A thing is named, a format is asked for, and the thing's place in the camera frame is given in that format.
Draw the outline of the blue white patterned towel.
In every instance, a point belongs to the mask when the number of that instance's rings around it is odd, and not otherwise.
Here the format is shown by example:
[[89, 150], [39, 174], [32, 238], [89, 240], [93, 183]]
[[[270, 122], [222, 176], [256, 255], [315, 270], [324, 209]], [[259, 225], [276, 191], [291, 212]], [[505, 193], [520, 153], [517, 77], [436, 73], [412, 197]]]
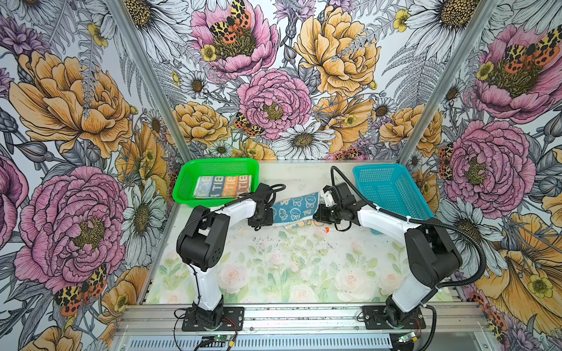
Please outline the blue white patterned towel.
[[272, 206], [273, 226], [286, 226], [313, 218], [320, 203], [320, 193], [291, 197]]

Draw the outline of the cream orange patterned towel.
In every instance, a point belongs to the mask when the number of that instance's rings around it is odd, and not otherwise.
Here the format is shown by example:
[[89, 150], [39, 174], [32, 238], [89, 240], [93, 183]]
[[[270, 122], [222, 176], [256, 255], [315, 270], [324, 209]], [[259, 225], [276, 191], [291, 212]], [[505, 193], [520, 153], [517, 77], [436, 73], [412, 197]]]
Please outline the cream orange patterned towel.
[[202, 176], [193, 193], [196, 199], [229, 199], [251, 191], [251, 175]]

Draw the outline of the teal plastic basket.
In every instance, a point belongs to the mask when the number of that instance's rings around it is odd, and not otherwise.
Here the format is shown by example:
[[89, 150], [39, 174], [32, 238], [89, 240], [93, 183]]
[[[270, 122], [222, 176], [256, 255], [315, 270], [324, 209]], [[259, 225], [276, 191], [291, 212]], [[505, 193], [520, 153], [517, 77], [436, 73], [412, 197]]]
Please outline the teal plastic basket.
[[375, 205], [359, 201], [354, 224], [401, 242], [407, 235], [430, 232], [413, 223], [414, 219], [429, 220], [434, 215], [405, 166], [360, 165], [353, 174], [358, 191]]

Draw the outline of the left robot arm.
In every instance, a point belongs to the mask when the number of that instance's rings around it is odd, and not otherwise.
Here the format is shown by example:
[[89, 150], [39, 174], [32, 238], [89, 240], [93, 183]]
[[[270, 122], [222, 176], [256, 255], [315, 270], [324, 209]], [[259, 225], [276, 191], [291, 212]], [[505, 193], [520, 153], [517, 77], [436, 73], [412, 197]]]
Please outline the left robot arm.
[[196, 296], [182, 318], [181, 329], [196, 331], [238, 331], [244, 308], [225, 308], [225, 298], [218, 283], [217, 264], [225, 250], [229, 229], [240, 222], [258, 231], [273, 225], [277, 193], [284, 184], [260, 183], [254, 192], [242, 194], [216, 209], [196, 206], [177, 238], [177, 254], [193, 271]]

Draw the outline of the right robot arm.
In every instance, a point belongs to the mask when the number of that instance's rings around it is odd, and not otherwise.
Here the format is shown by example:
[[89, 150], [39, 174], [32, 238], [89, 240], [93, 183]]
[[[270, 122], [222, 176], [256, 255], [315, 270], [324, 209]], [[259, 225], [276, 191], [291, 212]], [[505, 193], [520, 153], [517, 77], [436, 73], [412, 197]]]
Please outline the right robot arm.
[[393, 328], [403, 326], [462, 263], [445, 224], [436, 218], [412, 219], [364, 198], [357, 200], [346, 183], [325, 186], [321, 197], [322, 203], [313, 216], [315, 221], [334, 226], [348, 222], [376, 230], [405, 247], [409, 275], [389, 295], [383, 310], [386, 323]]

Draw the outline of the green circuit board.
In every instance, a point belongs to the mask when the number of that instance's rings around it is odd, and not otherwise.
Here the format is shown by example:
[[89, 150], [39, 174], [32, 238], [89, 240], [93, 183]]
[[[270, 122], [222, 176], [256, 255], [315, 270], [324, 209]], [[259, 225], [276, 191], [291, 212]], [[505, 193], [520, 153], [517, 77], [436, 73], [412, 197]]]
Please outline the green circuit board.
[[202, 342], [204, 343], [210, 343], [211, 345], [215, 345], [215, 344], [228, 344], [232, 341], [234, 335], [214, 335], [214, 336], [203, 336], [202, 337]]

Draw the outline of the white vented strip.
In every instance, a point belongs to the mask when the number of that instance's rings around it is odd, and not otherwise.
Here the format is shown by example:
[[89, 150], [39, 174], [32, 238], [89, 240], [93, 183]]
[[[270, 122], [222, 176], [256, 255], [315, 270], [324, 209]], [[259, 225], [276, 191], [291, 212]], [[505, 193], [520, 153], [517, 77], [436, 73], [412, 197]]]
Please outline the white vented strip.
[[[200, 336], [135, 336], [123, 350], [196, 350]], [[233, 350], [390, 350], [388, 334], [242, 335]]]

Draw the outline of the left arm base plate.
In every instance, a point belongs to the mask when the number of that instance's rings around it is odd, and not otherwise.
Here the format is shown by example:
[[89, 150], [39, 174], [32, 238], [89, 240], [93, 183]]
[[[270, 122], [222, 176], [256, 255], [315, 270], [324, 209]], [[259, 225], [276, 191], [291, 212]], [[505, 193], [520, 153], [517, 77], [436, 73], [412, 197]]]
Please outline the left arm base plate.
[[189, 311], [181, 325], [183, 332], [241, 331], [244, 325], [244, 307], [218, 307], [206, 311], [199, 307]]

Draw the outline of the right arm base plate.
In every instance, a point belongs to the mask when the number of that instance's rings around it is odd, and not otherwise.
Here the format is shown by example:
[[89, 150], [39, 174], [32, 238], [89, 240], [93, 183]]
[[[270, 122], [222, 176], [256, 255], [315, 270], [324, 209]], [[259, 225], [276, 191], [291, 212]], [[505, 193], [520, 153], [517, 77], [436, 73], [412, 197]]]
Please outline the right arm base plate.
[[361, 307], [361, 318], [367, 330], [425, 329], [421, 309], [402, 312], [392, 306], [366, 305]]

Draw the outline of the aluminium front rail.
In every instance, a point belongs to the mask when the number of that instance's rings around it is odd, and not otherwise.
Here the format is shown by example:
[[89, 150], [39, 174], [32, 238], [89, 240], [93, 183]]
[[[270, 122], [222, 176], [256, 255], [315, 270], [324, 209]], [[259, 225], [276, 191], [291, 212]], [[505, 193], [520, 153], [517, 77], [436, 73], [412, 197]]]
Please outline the aluminium front rail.
[[[490, 330], [483, 312], [475, 303], [430, 302], [436, 310], [438, 333], [471, 333]], [[419, 330], [427, 334], [432, 311], [422, 307], [415, 322], [391, 328], [385, 317], [363, 312], [360, 303], [349, 304], [248, 304], [244, 306], [240, 336], [266, 334], [399, 333]], [[129, 307], [117, 329], [117, 336], [187, 336], [181, 330], [179, 305], [140, 305]]]

